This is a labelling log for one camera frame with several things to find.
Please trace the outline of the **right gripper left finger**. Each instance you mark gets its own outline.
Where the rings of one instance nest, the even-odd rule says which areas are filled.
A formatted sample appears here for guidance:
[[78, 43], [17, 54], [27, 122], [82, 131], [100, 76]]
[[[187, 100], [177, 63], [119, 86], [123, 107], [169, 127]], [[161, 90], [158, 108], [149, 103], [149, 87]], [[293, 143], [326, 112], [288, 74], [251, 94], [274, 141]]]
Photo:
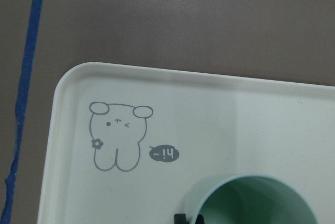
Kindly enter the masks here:
[[186, 214], [175, 214], [173, 220], [174, 224], [188, 224]]

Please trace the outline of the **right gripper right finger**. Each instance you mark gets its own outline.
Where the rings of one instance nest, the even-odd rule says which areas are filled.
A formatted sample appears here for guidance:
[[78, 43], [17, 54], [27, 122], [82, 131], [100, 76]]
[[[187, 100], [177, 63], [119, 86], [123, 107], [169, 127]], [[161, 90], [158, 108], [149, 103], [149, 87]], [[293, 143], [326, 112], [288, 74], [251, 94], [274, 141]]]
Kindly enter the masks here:
[[195, 224], [205, 224], [204, 217], [201, 214], [197, 215]]

